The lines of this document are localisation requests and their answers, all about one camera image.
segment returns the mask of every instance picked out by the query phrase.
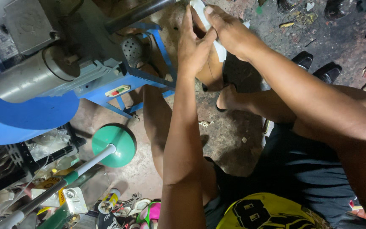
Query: dirty floor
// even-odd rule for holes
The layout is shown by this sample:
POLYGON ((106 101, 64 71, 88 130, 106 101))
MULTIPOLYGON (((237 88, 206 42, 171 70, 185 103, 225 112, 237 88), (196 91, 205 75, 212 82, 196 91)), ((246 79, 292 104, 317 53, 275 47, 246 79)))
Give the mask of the dirty floor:
MULTIPOLYGON (((144 1, 95 0, 109 17, 117 16, 144 1)), ((267 0, 262 7, 258 6, 256 0, 206 0, 205 2, 220 6, 243 21, 250 20, 252 31, 272 49, 290 59, 303 50, 313 54, 311 73, 333 61, 343 68, 342 74, 334 84, 356 88, 361 88, 365 84, 366 78, 361 77, 362 69, 366 65, 365 12, 354 11, 337 22, 328 22, 323 17, 326 3, 324 0, 309 1, 315 3, 314 8, 309 12, 305 8, 307 1, 301 0, 302 3, 288 14, 277 12, 275 0, 267 0), (280 29, 279 24, 286 22, 295 22, 295 24, 280 29)), ((152 21, 162 26, 163 30, 160 34, 175 66, 177 66, 176 51, 180 22, 187 4, 187 0, 182 0, 145 18, 145 21, 152 21)), ((232 56, 228 59, 234 67, 226 73, 230 82, 239 85, 239 92, 269 89, 250 64, 232 56)), ((208 140, 203 148, 204 155, 214 159, 227 173, 237 176, 250 174, 265 144, 265 135, 262 133, 264 119, 241 111, 217 112, 214 108, 215 94, 203 92, 199 81, 196 82, 196 94, 199 121, 214 121, 208 128, 200 127, 202 137, 208 140)), ((174 96, 166 99, 171 107, 173 99, 174 96)), ((88 139, 87 144, 82 148, 84 159, 93 155, 92 134, 105 124, 121 123, 128 126, 135 134, 137 152, 133 160, 122 168, 108 168, 112 187, 120 189, 123 193, 121 199, 129 199, 135 192, 142 193, 146 198, 161 196, 161 179, 152 163, 144 119, 142 110, 137 111, 135 118, 126 119, 82 99, 78 112, 70 121, 78 134, 88 139)))

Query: yellow shirt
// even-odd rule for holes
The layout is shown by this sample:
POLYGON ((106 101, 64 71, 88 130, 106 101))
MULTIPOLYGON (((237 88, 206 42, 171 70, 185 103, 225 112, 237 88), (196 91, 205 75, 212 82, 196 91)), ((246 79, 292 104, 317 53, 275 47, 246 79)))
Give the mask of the yellow shirt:
POLYGON ((270 193, 233 203, 216 229, 331 229, 328 222, 300 204, 270 193))

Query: metal pipe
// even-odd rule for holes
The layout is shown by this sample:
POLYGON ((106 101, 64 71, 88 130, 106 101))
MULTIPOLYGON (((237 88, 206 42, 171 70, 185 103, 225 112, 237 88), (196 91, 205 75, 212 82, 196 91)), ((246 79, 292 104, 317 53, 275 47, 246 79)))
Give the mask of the metal pipe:
POLYGON ((105 23, 105 28, 111 34, 127 27, 147 16, 158 12, 166 6, 172 5, 180 0, 149 0, 142 5, 134 7, 126 13, 109 20, 105 23))
POLYGON ((22 63, 0 73, 0 98, 22 103, 80 75, 76 62, 67 64, 60 47, 39 51, 22 63))
POLYGON ((115 153, 116 147, 113 144, 108 144, 108 146, 101 151, 99 154, 95 155, 93 158, 88 160, 86 163, 82 164, 80 167, 67 174, 62 180, 54 184, 50 189, 44 191, 38 197, 25 204, 19 210, 13 212, 5 219, 0 222, 0 229, 7 229, 13 227, 19 221, 21 221, 26 215, 32 212, 35 208, 41 205, 44 201, 50 198, 53 194, 58 192, 64 186, 73 183, 79 176, 89 170, 93 165, 97 164, 100 160, 104 159, 106 156, 115 153))

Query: pink fabric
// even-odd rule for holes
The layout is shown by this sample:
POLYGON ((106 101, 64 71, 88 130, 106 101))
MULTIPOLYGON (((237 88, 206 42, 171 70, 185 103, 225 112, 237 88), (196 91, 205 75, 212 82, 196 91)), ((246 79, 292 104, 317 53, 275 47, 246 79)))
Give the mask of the pink fabric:
POLYGON ((159 220, 161 203, 153 203, 149 210, 149 220, 159 220))

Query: clear plastic bag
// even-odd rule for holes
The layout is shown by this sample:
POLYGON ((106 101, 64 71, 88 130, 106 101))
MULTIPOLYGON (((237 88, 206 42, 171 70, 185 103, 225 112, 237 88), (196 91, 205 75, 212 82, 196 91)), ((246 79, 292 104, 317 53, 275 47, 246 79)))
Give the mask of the clear plastic bag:
POLYGON ((30 153, 38 161, 51 153, 63 149, 68 145, 70 136, 66 130, 53 129, 32 139, 35 143, 28 144, 30 153))

